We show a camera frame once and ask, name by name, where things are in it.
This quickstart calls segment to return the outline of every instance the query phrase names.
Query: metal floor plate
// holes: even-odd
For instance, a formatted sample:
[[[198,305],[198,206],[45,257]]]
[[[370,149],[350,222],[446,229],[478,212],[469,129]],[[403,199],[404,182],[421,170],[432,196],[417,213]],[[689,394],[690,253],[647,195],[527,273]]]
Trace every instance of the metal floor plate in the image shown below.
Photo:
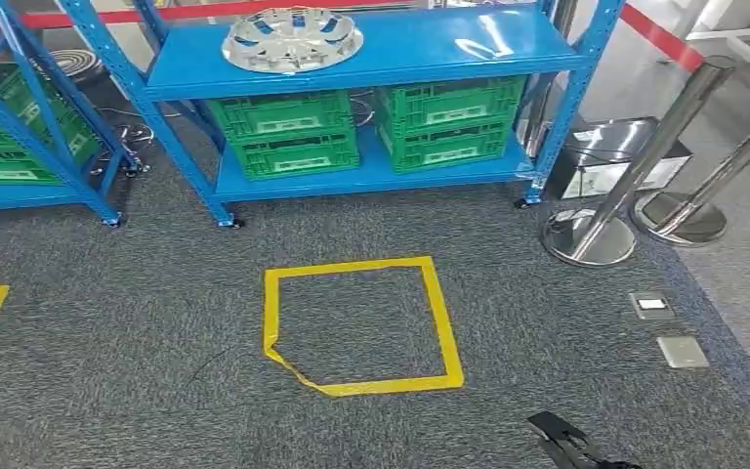
[[[657,343],[672,368],[702,368],[709,365],[694,337],[657,337]]]

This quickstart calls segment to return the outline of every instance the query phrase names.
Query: stainless steel stanchion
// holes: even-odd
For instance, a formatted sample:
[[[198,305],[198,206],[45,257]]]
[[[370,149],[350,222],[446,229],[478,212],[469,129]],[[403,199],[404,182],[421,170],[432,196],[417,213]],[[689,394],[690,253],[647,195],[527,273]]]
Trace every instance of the stainless steel stanchion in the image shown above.
[[[712,91],[733,71],[734,61],[728,57],[706,58],[597,211],[565,210],[548,220],[541,235],[548,252],[585,267],[609,266],[627,259],[636,240],[631,229],[616,218],[617,212],[677,142]]]
[[[661,241],[696,247],[726,232],[726,216],[709,201],[750,163],[750,136],[691,194],[657,192],[634,203],[631,218]]]
[[[565,38],[570,34],[570,26],[573,23],[573,17],[576,15],[576,2],[577,0],[558,0],[554,11],[554,26]],[[533,98],[530,105],[527,127],[524,128],[524,150],[533,158],[539,153],[542,139],[547,130],[545,112],[548,108],[548,99],[552,88],[553,83],[548,83],[545,90],[539,96]]]

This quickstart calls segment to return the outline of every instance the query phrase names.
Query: shelf caster wheel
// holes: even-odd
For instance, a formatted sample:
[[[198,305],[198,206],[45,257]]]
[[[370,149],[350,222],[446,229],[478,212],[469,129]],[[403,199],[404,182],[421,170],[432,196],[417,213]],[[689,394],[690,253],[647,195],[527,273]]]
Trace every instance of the shelf caster wheel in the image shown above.
[[[102,220],[102,224],[105,225],[108,228],[120,228],[125,223],[125,217],[122,215],[122,213],[119,213],[119,217],[117,217],[115,220]]]

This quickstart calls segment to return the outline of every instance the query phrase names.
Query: black object on floor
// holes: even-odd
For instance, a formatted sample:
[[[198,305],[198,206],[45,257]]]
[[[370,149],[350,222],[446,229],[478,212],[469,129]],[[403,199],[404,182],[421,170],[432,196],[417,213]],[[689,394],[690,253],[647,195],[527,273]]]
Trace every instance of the black object on floor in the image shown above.
[[[643,469],[630,462],[611,462],[605,459],[585,432],[552,412],[531,415],[527,418],[527,423],[542,437],[539,446],[560,469]]]

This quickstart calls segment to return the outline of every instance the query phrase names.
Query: gray floor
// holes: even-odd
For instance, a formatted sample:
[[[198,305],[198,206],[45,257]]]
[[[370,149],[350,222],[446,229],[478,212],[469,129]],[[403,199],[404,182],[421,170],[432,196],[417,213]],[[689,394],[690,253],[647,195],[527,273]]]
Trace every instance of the gray floor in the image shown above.
[[[621,25],[609,53],[632,41]],[[654,70],[630,86],[599,72],[583,115],[659,115],[636,80],[670,96],[683,76]],[[695,126],[690,145],[722,142]],[[645,468],[750,467],[750,349],[673,250],[565,266],[536,238],[557,207],[517,211],[501,185],[239,204],[248,228],[218,230],[148,159],[120,188],[123,230],[78,207],[0,212],[0,467],[550,468],[523,425],[542,409]],[[331,399],[263,356],[265,269],[419,255],[436,263],[463,388]],[[677,320],[631,313],[627,293],[653,289]],[[279,349],[315,381],[440,370],[413,271],[291,279],[281,295]],[[713,366],[669,368],[654,339],[679,333]]]

